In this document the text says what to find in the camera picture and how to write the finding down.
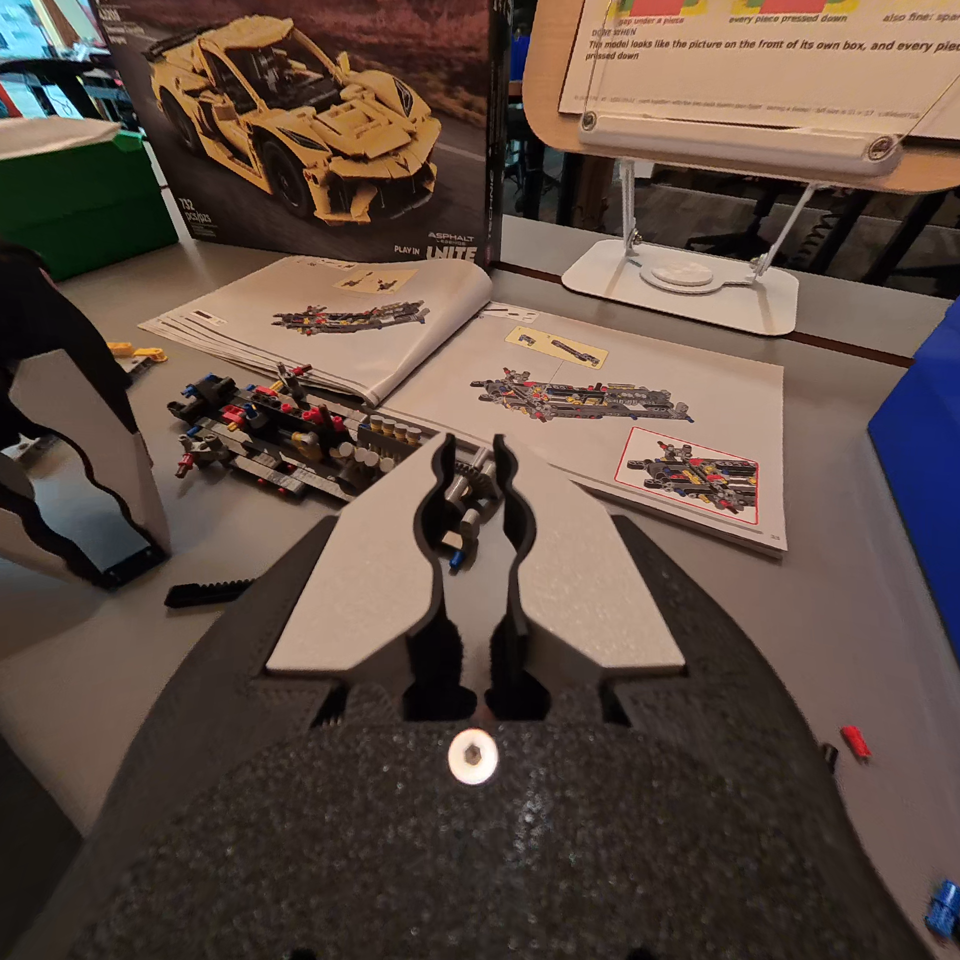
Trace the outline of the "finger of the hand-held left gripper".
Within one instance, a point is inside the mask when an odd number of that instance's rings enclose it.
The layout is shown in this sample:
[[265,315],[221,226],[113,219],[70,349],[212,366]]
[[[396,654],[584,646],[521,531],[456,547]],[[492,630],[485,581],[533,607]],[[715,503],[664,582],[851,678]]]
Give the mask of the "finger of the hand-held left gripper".
[[66,582],[107,586],[85,552],[48,526],[30,478],[5,454],[1,455],[1,555],[19,567]]
[[171,536],[146,443],[127,427],[63,349],[22,360],[8,397],[32,423],[66,442],[87,481],[111,496],[126,523],[167,556]]

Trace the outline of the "green plastic bin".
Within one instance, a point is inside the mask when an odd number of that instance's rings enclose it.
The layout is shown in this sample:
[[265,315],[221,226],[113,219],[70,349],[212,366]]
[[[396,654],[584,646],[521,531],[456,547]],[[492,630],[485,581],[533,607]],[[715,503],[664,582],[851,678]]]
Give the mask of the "green plastic bin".
[[55,281],[179,242],[142,137],[63,117],[2,120],[1,234]]

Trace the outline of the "black toothed rack piece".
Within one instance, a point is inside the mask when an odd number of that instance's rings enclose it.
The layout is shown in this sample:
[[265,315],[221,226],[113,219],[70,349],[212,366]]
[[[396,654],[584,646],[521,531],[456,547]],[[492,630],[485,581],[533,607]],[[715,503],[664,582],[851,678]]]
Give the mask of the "black toothed rack piece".
[[164,598],[164,607],[169,610],[184,610],[228,604],[242,596],[255,582],[256,579],[177,583],[169,588]]

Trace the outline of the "toy car chassis model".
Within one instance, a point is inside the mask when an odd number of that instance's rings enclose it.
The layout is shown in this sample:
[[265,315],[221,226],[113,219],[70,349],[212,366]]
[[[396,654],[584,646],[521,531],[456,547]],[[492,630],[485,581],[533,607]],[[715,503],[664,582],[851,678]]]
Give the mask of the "toy car chassis model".
[[284,497],[351,502],[433,435],[309,386],[310,366],[279,365],[278,371],[271,386],[244,386],[211,373],[189,384],[182,401],[169,403],[184,425],[176,477],[217,463]]

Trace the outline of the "yellow car toy set box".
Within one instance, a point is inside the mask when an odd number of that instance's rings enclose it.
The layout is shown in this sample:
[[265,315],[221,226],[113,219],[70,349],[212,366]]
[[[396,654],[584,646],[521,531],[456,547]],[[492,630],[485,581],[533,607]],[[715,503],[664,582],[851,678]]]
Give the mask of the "yellow car toy set box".
[[191,236],[486,268],[511,2],[95,2]]

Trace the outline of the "printed instruction sheet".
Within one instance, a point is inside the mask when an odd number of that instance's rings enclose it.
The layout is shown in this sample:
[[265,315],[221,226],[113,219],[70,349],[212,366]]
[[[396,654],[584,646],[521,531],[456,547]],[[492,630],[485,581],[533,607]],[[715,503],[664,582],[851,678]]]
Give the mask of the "printed instruction sheet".
[[958,140],[957,1],[585,2],[561,114]]

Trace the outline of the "grey beam with yellow connectors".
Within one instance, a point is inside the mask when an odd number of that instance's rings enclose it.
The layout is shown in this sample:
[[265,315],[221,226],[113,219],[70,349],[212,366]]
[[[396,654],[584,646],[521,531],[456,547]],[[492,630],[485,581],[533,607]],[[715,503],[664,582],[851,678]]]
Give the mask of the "grey beam with yellow connectors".
[[106,346],[119,366],[129,374],[168,361],[167,354],[156,346],[138,347],[130,342],[112,341],[107,341]]

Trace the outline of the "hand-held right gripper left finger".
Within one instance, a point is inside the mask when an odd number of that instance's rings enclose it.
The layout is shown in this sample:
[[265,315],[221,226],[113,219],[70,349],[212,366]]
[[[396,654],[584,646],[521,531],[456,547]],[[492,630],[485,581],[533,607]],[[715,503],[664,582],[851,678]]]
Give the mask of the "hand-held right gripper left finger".
[[275,677],[414,690],[458,710],[458,632],[435,554],[456,441],[438,433],[344,507],[266,661]]

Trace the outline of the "building instruction booklet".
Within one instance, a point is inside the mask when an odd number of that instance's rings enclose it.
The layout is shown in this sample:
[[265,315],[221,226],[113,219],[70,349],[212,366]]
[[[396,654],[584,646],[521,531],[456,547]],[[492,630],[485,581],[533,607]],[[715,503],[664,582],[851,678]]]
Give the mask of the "building instruction booklet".
[[784,373],[497,302],[470,261],[288,256],[141,330],[784,555]]

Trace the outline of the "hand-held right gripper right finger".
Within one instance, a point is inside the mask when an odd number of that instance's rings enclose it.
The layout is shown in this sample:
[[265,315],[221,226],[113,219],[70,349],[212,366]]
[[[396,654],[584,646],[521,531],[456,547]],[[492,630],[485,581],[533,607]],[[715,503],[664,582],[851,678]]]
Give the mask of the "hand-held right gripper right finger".
[[551,694],[683,672],[625,534],[580,486],[518,441],[493,441],[503,528],[515,557],[492,637],[492,712],[547,714]]

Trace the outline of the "blue plastic bin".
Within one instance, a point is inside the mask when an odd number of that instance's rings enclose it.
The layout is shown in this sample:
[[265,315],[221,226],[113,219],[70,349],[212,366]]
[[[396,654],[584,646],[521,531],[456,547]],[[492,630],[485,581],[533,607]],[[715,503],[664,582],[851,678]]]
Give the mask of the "blue plastic bin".
[[959,302],[868,432],[944,631],[959,654]]

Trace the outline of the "white document stand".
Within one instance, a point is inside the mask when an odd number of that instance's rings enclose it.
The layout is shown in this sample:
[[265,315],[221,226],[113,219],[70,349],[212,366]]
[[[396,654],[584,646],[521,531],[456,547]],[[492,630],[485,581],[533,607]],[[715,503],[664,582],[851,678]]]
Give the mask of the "white document stand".
[[[773,267],[814,191],[828,186],[929,194],[958,185],[958,140],[809,126],[682,121],[559,112],[586,2],[538,2],[522,99],[536,136],[559,151],[618,159],[624,175],[621,240],[600,241],[562,276],[573,292],[767,337],[796,327],[799,282]],[[636,161],[777,178],[805,188],[755,265],[638,238]]]

